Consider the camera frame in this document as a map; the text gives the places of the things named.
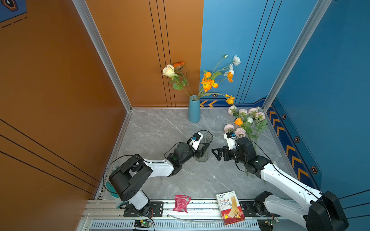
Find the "clear ribbed glass vase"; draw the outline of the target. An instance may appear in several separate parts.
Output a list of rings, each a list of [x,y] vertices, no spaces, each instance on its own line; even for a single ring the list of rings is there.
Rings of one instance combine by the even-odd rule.
[[[198,162],[205,162],[209,159],[210,150],[209,146],[213,141],[213,135],[207,130],[200,130],[198,133],[203,135],[203,138],[200,140],[197,152],[195,153],[195,160]]]

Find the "pink carnation spray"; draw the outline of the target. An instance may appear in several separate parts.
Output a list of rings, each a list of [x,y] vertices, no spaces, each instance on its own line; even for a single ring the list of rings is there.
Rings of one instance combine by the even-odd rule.
[[[224,127],[224,138],[227,146],[225,147],[224,161],[234,160],[236,165],[242,163],[246,168],[245,172],[256,173],[256,168],[252,165],[252,160],[257,157],[253,143],[246,137],[246,131],[242,128],[234,130],[228,124]]]

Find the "teal ceramic vase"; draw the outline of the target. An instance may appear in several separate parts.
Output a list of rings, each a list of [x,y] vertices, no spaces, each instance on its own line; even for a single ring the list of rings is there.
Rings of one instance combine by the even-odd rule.
[[[200,121],[200,100],[197,95],[192,95],[189,99],[188,120],[192,123]]]

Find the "pink rose spray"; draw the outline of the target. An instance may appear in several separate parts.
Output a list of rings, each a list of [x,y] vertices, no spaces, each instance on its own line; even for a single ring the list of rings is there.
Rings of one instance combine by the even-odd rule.
[[[240,117],[244,124],[242,127],[233,124],[227,124],[224,127],[225,132],[233,131],[237,138],[248,137],[257,139],[259,133],[267,129],[267,119],[260,107],[247,109],[237,109],[235,105],[229,107],[228,113],[235,117]]]

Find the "white rose flower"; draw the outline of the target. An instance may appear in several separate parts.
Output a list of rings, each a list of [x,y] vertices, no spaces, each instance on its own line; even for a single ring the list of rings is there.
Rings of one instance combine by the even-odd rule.
[[[175,76],[173,64],[168,64],[162,71],[162,74],[169,78],[172,83],[172,77]]]

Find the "white ranunculus spray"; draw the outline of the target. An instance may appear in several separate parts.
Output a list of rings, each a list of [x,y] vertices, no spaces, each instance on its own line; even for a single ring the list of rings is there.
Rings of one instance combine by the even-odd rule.
[[[221,61],[216,65],[214,70],[211,71],[212,79],[215,80],[215,82],[218,84],[220,84],[223,81],[233,83],[233,78],[235,75],[234,67],[241,64],[240,58],[237,55],[235,55],[231,63],[227,64],[223,68],[220,68],[219,65],[227,58],[228,54],[224,55]]]

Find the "orange gerbera flower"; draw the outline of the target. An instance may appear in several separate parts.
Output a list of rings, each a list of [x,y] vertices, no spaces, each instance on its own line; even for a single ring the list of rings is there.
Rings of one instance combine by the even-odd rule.
[[[188,81],[188,70],[185,68],[185,62],[174,63],[175,76],[172,77],[172,85],[175,90],[184,90],[190,98],[192,90]]]

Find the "yellow orange poppy spray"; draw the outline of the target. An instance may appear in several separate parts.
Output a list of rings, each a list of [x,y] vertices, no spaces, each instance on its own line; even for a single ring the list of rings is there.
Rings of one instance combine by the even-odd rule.
[[[212,93],[209,93],[209,91],[212,88],[216,89],[219,86],[218,83],[216,83],[215,80],[212,79],[212,73],[211,72],[205,71],[203,75],[204,75],[204,77],[201,81],[201,88],[200,88],[200,91],[199,91],[198,97],[197,97],[198,100],[202,97],[212,95]]]

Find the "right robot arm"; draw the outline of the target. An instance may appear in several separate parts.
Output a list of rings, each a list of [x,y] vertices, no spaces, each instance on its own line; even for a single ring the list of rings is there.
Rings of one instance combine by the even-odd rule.
[[[260,215],[277,214],[308,231],[345,231],[349,227],[335,194],[322,193],[285,173],[267,155],[258,155],[255,142],[248,138],[228,138],[227,142],[227,146],[212,150],[218,160],[242,163],[247,172],[276,186],[293,200],[286,201],[265,191],[254,200]]]

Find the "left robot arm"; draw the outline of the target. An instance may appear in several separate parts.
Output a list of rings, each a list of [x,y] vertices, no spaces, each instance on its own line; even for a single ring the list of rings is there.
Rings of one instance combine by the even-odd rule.
[[[209,142],[179,142],[175,149],[162,161],[147,160],[139,154],[131,155],[122,165],[117,167],[108,178],[104,188],[122,202],[129,202],[141,216],[148,215],[151,201],[142,190],[149,178],[171,177],[176,175],[182,165],[193,157],[204,156]]]

